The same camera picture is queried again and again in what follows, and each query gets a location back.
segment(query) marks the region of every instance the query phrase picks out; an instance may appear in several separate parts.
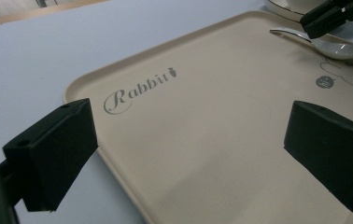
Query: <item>table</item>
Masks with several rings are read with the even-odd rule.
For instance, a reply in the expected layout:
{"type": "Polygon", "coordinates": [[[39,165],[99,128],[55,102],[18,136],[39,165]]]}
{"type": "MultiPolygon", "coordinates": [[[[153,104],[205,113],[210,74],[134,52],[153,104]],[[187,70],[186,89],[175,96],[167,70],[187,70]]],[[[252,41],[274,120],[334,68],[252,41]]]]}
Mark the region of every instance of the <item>table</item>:
{"type": "MultiPolygon", "coordinates": [[[[62,3],[60,5],[49,6],[49,7],[40,7],[29,9],[26,11],[19,12],[17,14],[7,14],[0,16],[0,24],[11,22],[11,21],[19,21],[19,20],[26,20],[29,18],[34,18],[42,15],[47,15],[50,13],[56,13],[59,11],[75,8],[75,7],[84,7],[90,4],[104,2],[106,0],[81,0],[76,2],[70,3],[62,3]]],[[[13,9],[7,8],[6,10],[2,10],[1,14],[10,13],[13,9]]]]}
{"type": "MultiPolygon", "coordinates": [[[[92,70],[249,10],[260,0],[113,0],[0,24],[0,162],[2,146],[63,104],[66,86],[92,70]]],[[[334,32],[353,41],[353,22],[334,32]]],[[[55,213],[24,223],[145,223],[95,153],[55,213]]]]}

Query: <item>spoon handle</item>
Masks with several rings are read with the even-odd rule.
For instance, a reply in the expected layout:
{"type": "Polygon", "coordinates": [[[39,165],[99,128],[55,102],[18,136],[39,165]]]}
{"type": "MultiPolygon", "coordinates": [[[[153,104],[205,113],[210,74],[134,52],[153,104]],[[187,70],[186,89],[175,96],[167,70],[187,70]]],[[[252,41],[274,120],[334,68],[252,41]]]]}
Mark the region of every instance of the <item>spoon handle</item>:
{"type": "Polygon", "coordinates": [[[291,34],[291,35],[297,35],[300,38],[305,39],[306,41],[311,43],[311,39],[308,37],[307,34],[305,34],[303,32],[300,32],[300,31],[297,31],[297,30],[293,30],[293,29],[290,29],[290,28],[286,28],[286,27],[275,27],[273,29],[270,29],[270,33],[282,33],[282,32],[283,33],[288,33],[288,34],[291,34]]]}

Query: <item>white plate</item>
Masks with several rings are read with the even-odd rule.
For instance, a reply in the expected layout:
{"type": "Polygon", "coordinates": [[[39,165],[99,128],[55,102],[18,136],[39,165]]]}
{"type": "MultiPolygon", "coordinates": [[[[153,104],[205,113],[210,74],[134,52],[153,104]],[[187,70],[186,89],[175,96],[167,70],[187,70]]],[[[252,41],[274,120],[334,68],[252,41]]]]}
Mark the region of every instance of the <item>white plate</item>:
{"type": "Polygon", "coordinates": [[[264,4],[275,14],[292,21],[299,21],[304,15],[303,13],[291,10],[285,0],[265,0],[264,4]]]}

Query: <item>metal spoon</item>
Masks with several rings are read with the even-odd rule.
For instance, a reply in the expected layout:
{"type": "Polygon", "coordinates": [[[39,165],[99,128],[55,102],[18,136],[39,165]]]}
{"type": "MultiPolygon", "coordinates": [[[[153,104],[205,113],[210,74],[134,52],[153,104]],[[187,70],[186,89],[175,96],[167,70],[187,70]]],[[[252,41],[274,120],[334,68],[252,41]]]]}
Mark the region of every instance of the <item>metal spoon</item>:
{"type": "Polygon", "coordinates": [[[270,29],[270,33],[284,32],[292,35],[297,35],[300,38],[308,41],[323,55],[333,59],[353,59],[353,44],[337,44],[321,39],[310,39],[307,34],[286,27],[276,27],[270,29]]]}

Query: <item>plastic tray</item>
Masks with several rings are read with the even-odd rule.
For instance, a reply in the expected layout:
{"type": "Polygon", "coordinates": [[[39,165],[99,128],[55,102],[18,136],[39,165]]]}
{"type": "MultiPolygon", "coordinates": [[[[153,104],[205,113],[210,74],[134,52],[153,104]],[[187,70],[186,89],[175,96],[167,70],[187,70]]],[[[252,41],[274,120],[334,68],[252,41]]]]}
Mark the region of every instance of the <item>plastic tray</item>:
{"type": "Polygon", "coordinates": [[[99,153],[148,223],[353,223],[283,148],[294,100],[353,120],[353,61],[275,26],[299,29],[248,12],[67,88],[66,102],[91,99],[99,153]]]}

